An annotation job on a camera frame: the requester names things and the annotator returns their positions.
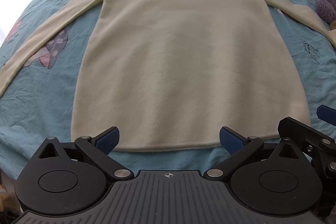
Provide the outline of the cream knit sweater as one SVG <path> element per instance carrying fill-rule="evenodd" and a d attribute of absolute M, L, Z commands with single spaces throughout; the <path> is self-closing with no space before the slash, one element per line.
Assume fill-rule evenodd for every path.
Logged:
<path fill-rule="evenodd" d="M 282 118 L 309 123 L 306 95 L 269 7 L 335 43 L 309 7 L 289 0 L 71 0 L 1 69 L 5 91 L 42 46 L 92 7 L 100 16 L 77 79 L 71 137 L 121 131 L 120 151 L 219 145 L 222 126 L 263 139 Z"/>

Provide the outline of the purple plush toy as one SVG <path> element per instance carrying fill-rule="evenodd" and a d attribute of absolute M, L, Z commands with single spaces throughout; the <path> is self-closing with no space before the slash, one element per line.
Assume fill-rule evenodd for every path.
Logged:
<path fill-rule="evenodd" d="M 335 0 L 315 0 L 315 8 L 326 23 L 335 21 Z"/>

